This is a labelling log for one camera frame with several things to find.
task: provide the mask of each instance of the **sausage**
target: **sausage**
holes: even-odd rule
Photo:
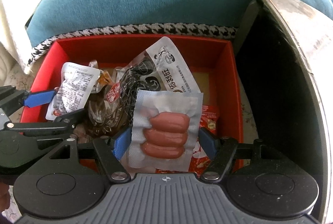
[[[188,138],[187,132],[184,133],[171,133],[159,131],[154,128],[144,129],[144,137],[152,144],[164,147],[181,147]]]
[[[153,128],[171,133],[184,133],[189,128],[189,117],[181,113],[161,112],[149,119]]]
[[[179,158],[183,153],[184,147],[162,147],[152,144],[148,141],[141,144],[141,150],[144,154],[162,159],[176,159]]]

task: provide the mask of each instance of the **blue gripper pad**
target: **blue gripper pad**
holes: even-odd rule
[[[60,220],[24,215],[17,224],[315,224],[307,216],[272,221],[235,207],[218,185],[194,174],[137,174],[113,185],[106,196],[81,215]]]
[[[207,129],[199,129],[199,143],[204,152],[207,154],[210,160],[215,158],[217,151],[219,150],[220,140],[217,137],[214,137]]]
[[[114,142],[114,149],[113,154],[114,156],[120,160],[124,153],[126,152],[127,148],[130,145],[132,140],[132,128],[126,129]]]
[[[43,104],[48,104],[52,101],[56,93],[57,92],[55,90],[30,93],[29,96],[24,100],[23,105],[31,108]]]

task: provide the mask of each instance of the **circular pad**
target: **circular pad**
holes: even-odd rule
[[[295,186],[290,177],[279,173],[261,174],[255,179],[255,184],[261,191],[273,195],[287,194]]]
[[[290,219],[309,213],[319,194],[316,181],[296,165],[249,165],[232,173],[227,191],[248,213],[265,219]]]
[[[12,155],[19,150],[19,141],[13,139],[3,139],[0,141],[0,152]]]
[[[68,218],[88,210],[104,193],[99,174],[83,166],[64,173],[38,174],[33,170],[16,179],[13,194],[24,213],[41,218]]]
[[[37,188],[40,192],[51,195],[64,195],[75,187],[75,178],[65,173],[48,174],[40,178]]]

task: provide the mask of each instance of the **red box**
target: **red box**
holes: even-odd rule
[[[164,35],[99,35],[57,40],[48,52],[32,92],[60,85],[65,62],[88,65],[97,60],[100,68],[126,66],[134,57]],[[239,84],[230,41],[192,36],[168,35],[191,71],[209,73],[210,105],[217,105],[220,119],[217,134],[243,142],[243,120]],[[21,122],[46,121],[48,105],[25,107]]]

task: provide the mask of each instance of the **metal screw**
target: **metal screw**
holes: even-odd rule
[[[208,171],[203,174],[203,178],[208,181],[215,181],[220,178],[220,175],[213,171]]]
[[[127,178],[127,174],[122,171],[117,171],[111,174],[111,178],[116,180],[116,181],[122,181]]]

